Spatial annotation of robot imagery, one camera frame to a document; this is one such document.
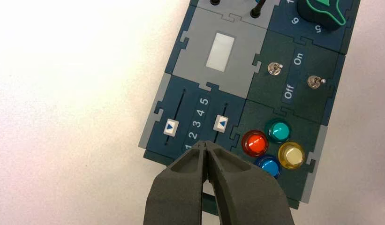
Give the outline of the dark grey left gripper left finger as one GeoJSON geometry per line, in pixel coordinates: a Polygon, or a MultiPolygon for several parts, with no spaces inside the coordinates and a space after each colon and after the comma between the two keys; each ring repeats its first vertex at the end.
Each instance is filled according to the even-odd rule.
{"type": "Polygon", "coordinates": [[[206,166],[206,143],[199,141],[158,174],[146,200],[143,224],[200,225],[206,166]]]}

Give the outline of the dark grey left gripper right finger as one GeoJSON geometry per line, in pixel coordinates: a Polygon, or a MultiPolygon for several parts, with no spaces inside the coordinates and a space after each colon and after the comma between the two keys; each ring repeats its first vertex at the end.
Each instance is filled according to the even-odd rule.
{"type": "Polygon", "coordinates": [[[286,194],[268,172],[207,143],[207,172],[222,225],[293,225],[286,194]]]}

